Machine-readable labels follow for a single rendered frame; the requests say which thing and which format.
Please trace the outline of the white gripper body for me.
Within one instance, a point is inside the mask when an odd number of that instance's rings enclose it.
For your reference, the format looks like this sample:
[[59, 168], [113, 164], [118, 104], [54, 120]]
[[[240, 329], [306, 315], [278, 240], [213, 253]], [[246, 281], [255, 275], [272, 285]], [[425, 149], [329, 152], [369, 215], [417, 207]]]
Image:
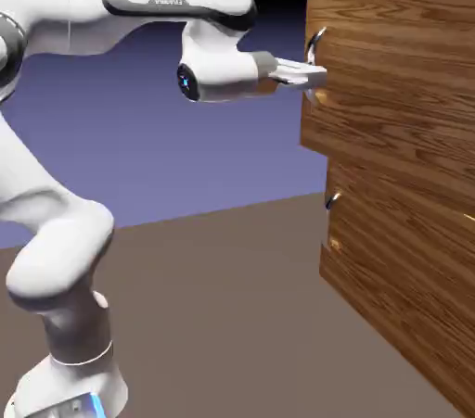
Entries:
[[278, 83], [300, 90], [317, 89], [326, 85], [327, 70], [307, 62], [276, 59], [276, 69], [268, 77]]

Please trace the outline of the wooden cabinet door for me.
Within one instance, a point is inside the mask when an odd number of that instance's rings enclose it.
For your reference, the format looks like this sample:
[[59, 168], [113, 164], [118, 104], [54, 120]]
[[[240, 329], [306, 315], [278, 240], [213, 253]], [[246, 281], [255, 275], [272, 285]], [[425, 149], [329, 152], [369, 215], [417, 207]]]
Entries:
[[327, 87], [302, 143], [464, 189], [475, 182], [475, 0], [307, 0]]

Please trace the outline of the wooden cabinet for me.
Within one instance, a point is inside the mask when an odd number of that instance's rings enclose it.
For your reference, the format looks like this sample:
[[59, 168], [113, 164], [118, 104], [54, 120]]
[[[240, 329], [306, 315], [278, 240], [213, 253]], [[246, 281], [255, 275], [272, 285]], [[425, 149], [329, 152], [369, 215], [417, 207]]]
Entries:
[[456, 191], [329, 157], [320, 272], [464, 415], [475, 418], [475, 182]]

